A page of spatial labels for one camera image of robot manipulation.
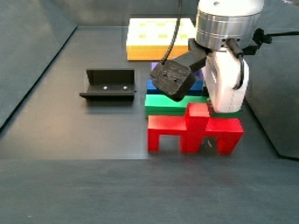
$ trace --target toy block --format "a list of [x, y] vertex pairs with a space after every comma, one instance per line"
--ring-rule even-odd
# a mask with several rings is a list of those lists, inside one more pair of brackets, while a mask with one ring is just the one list
[[[162, 94], [162, 91], [154, 85], [153, 79], [147, 80], [146, 85], [147, 85], [147, 94], [149, 95], [161, 95]], [[203, 86], [203, 80], [197, 80], [187, 95], [201, 96], [202, 95], [202, 86]]]
[[147, 149], [159, 151], [161, 135], [183, 136], [186, 134], [186, 122], [183, 116], [149, 116]]
[[[177, 18], [131, 18], [126, 40], [127, 60], [161, 60], [174, 37]], [[195, 37], [190, 18], [182, 18], [170, 59], [189, 52], [189, 39]]]
[[186, 95], [182, 101], [171, 100], [162, 94], [147, 94], [145, 99], [146, 115], [185, 115], [185, 111], [190, 102], [207, 102], [207, 98], [202, 96]]
[[206, 135], [218, 138], [219, 154], [230, 154], [242, 138], [245, 130], [238, 118], [211, 118]]
[[182, 137], [182, 153], [198, 153], [211, 115], [207, 103], [190, 103], [186, 110], [187, 134]]
[[161, 135], [181, 136], [183, 153], [197, 153], [205, 137], [218, 138], [219, 154], [230, 154], [245, 130], [240, 119], [214, 118], [207, 103], [190, 103], [185, 116], [149, 116], [149, 150], [159, 151]]

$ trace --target yellow block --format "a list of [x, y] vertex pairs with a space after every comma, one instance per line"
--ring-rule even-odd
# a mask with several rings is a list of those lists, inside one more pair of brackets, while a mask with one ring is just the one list
[[[161, 60], [174, 37], [177, 18], [131, 18], [126, 39], [127, 60]], [[181, 29], [170, 59], [189, 52], [189, 39], [195, 28], [189, 18], [182, 18]]]

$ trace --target red block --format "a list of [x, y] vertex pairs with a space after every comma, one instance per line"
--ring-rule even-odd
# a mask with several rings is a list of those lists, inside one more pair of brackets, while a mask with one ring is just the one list
[[147, 126], [147, 149], [159, 151], [161, 135], [183, 136], [186, 134], [183, 116], [150, 115]]
[[159, 151], [161, 135], [181, 136], [183, 153], [197, 153], [205, 137], [218, 138], [221, 154], [230, 154], [245, 133], [240, 119], [213, 118], [206, 103], [190, 103], [185, 116], [150, 115], [147, 147]]

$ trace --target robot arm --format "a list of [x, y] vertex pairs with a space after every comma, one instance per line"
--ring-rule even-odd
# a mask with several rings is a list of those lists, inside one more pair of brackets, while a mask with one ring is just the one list
[[193, 73], [203, 68], [214, 110], [240, 111], [249, 84], [242, 49], [252, 43], [264, 6], [265, 0], [201, 0], [190, 52], [158, 64], [151, 73], [171, 99], [183, 99], [195, 82]]

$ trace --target black plastic holder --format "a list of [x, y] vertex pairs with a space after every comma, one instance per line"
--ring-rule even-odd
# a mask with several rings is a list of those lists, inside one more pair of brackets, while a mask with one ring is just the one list
[[93, 101], [133, 101], [137, 84], [134, 69], [89, 69], [89, 91], [79, 95]]

